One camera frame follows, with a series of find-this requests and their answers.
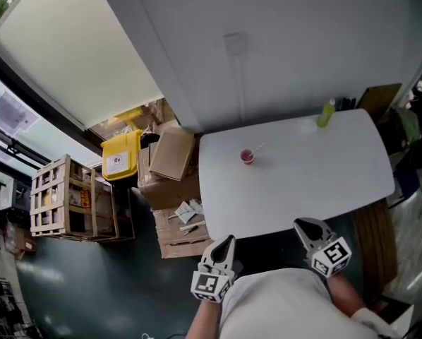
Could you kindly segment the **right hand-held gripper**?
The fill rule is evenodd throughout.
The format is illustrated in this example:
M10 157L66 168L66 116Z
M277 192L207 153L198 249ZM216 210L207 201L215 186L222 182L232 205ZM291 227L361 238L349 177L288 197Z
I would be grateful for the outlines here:
M295 219L294 229L306 250L311 270L324 278L331 278L347 267L352 256L351 249L343 237L334 239L335 233L325 221Z

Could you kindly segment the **person's right forearm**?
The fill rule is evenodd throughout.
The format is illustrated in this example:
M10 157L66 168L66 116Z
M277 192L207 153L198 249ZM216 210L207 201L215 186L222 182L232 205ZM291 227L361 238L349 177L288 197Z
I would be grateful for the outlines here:
M349 318L366 307L353 285L346 277L338 273L326 280L333 304Z

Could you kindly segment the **person's left forearm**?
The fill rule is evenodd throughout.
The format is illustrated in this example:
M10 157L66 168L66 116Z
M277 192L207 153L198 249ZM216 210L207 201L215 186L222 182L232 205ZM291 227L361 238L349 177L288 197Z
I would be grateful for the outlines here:
M217 339L221 304L201 301L185 339Z

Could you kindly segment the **pile of white packets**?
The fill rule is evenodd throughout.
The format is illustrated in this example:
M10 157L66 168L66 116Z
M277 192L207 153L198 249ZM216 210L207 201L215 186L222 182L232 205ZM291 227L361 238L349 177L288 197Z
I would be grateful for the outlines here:
M199 222L191 223L189 222L195 216L204 216L203 206L200 201L191 199L188 203L183 201L181 205L174 211L173 215L170 215L167 220L170 222L174 218L178 218L180 222L183 223L183 226L180 227L180 232L184 235L188 235L191 232L197 230L201 226L205 226L205 219L202 219Z

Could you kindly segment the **brown wooden bench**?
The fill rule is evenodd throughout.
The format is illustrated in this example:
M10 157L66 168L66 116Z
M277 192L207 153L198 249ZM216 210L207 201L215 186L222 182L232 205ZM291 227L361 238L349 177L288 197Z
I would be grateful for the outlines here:
M397 246L386 199L351 213L363 269L363 298L377 299L398 274Z

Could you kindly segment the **person's white shirt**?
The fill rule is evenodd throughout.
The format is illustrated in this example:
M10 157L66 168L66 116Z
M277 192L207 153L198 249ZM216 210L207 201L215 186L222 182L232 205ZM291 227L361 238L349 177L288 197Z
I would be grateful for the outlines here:
M367 308L347 316L322 280L285 268L236 280L226 293L219 339L402 339Z

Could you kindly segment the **blue chair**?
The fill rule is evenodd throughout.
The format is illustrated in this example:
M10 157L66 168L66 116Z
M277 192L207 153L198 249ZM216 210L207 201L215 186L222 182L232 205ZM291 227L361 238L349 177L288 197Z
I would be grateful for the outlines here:
M409 200L421 188L413 155L412 149L389 155L395 183L393 195L397 197L394 203L389 204L389 210Z

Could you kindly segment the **folded flat cardboard box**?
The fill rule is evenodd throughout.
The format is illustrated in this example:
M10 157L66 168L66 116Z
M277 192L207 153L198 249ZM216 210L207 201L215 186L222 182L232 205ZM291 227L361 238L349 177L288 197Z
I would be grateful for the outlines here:
M163 131L150 160L149 171L181 181L186 175L194 145L195 137L190 131L175 127Z

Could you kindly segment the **green drink bottle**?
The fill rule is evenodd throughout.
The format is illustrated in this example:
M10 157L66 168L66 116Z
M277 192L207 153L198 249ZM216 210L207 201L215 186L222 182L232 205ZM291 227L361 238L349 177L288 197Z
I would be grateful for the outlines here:
M324 104L322 112L317 119L317 126L319 128L325 128L328 125L332 115L336 112L335 104L336 101L334 98L330 99Z

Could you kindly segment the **wooden slat crate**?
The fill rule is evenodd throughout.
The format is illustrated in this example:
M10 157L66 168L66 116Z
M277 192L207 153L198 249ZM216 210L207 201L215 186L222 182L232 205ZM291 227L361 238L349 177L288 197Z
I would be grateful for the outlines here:
M64 155L32 177L30 233L98 244L134 239L130 192Z

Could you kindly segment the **plain yellow bin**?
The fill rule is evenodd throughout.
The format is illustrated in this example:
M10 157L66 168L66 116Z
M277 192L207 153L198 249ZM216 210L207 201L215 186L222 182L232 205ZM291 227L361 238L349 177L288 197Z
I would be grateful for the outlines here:
M117 124L125 124L127 126L136 126L135 121L138 117L143 115L141 107L135 107L128 111L117 114L116 116L107 120L107 126L114 126Z

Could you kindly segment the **small open cardboard box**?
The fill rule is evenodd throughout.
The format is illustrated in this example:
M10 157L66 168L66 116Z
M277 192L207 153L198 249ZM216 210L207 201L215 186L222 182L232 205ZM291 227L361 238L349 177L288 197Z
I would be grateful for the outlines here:
M25 254L36 252L36 242L30 231L10 222L6 225L4 243L6 250L13 254L16 260L21 260Z

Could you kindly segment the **grey machine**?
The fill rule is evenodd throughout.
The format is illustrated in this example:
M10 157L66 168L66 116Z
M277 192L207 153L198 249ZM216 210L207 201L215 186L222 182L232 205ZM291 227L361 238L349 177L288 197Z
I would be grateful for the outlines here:
M9 179L0 188L0 210L30 211L30 185Z

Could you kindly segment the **white roller blind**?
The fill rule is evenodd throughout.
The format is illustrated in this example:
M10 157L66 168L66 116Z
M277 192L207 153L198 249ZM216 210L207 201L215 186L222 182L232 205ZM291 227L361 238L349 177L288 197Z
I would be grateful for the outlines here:
M11 0L0 48L84 128L162 98L106 0Z

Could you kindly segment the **white wall socket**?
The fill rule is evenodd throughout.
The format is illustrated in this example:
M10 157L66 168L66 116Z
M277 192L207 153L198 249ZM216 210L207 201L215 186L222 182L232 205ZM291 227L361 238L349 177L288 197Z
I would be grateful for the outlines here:
M223 38L228 56L236 57L246 53L248 49L248 35L246 32L227 33Z

